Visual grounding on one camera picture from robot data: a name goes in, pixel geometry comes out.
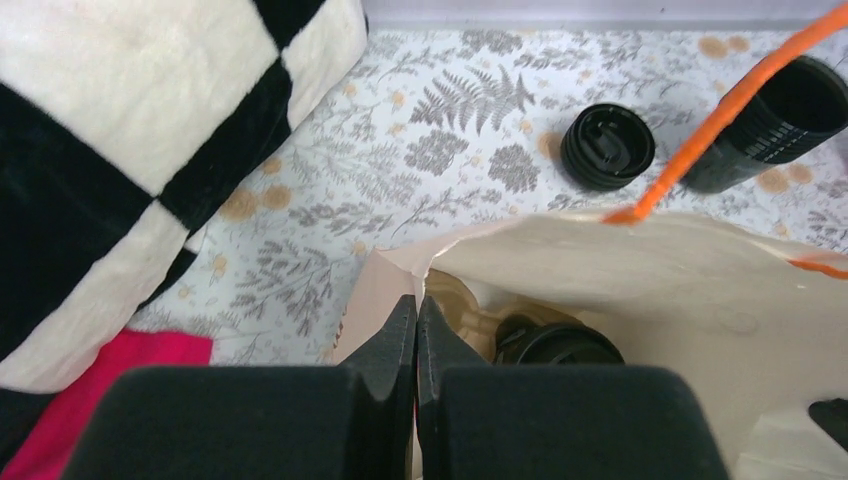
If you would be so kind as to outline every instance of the white wall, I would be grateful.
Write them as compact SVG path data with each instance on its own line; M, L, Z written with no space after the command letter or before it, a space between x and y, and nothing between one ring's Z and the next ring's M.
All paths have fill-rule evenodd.
M839 0L363 0L376 26L804 23Z

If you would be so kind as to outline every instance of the red fabric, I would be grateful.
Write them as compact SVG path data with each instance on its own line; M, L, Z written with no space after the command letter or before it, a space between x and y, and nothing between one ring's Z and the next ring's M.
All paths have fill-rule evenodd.
M127 370L145 365L208 365L212 340L183 333L124 330L94 364L50 402L0 480L54 480L106 390Z

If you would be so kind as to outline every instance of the gift bag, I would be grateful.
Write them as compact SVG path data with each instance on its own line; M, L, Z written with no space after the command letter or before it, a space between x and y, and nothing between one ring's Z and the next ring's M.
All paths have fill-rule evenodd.
M846 19L843 4L758 64L632 207L510 218L373 252L335 360L377 332L401 295L421 301L438 272L473 291L484 317L504 298L535 302L602 333L628 364L681 375L735 478L848 478L848 454L806 414L848 397L848 257L696 215L649 218L759 87ZM487 356L491 326L448 321Z

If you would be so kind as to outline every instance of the paper bag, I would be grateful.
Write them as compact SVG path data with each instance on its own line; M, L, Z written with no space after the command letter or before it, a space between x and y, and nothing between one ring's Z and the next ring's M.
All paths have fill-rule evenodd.
M758 419L848 397L848 282L789 263L816 258L844 268L845 257L695 215L658 214L630 227L602 218L597 211L512 218L373 252L335 359L373 335L401 295L420 301L433 268L478 292L482 284L559 305L609 338L628 364L680 374L729 466L747 451ZM762 428L759 444L769 441ZM838 446L833 452L831 467L802 467L844 475L848 456ZM749 463L780 461L752 455Z

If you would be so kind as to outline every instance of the orange rope handle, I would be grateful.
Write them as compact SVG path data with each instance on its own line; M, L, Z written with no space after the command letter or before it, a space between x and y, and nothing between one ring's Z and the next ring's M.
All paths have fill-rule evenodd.
M634 225L648 218L657 203L674 184L683 178L683 175L709 148L724 127L730 125L768 79L789 62L846 26L848 26L848 2L842 3L804 30L792 35L780 48L755 65L727 93L713 113L674 154L665 170L636 205L611 213L603 220L603 223Z

